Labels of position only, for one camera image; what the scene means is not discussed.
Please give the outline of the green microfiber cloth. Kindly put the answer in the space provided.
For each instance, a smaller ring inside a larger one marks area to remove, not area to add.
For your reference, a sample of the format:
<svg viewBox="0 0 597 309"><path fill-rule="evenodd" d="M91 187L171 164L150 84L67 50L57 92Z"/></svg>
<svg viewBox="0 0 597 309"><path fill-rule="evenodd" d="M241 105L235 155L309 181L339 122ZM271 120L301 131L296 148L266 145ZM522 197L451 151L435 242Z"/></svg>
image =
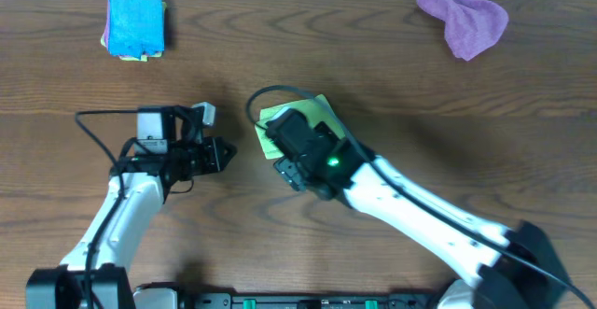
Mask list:
<svg viewBox="0 0 597 309"><path fill-rule="evenodd" d="M315 98L315 101L303 99L260 110L257 124L262 128L256 126L255 129L267 160L284 156L277 147L282 135L304 141L315 135L315 128L320 123L323 123L324 132L332 132L338 139L345 136L341 126L328 112L330 105L326 97L319 94Z"/></svg>

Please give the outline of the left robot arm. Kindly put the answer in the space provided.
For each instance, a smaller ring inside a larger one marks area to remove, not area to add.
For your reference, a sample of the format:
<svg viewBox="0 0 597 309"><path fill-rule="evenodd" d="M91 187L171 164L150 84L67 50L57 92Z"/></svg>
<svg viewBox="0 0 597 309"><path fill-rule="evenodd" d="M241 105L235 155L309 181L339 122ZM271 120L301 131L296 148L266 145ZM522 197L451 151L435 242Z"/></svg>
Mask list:
<svg viewBox="0 0 597 309"><path fill-rule="evenodd" d="M132 289L128 272L151 220L178 182L223 171L235 146L203 131L215 107L145 106L134 110L136 135L111 156L104 202L76 246L52 269L36 269L25 288L29 308L184 308L176 286Z"/></svg>

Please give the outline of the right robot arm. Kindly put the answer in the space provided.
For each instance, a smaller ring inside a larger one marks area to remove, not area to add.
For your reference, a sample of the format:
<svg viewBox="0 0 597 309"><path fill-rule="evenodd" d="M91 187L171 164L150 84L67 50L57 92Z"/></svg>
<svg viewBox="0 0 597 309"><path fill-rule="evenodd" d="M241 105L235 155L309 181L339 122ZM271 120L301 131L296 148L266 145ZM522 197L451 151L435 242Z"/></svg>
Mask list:
<svg viewBox="0 0 597 309"><path fill-rule="evenodd" d="M296 191L336 200L406 234L458 275L438 308L552 308L572 290L546 234L478 218L403 176L384 157L298 113L266 125L283 156L274 166Z"/></svg>

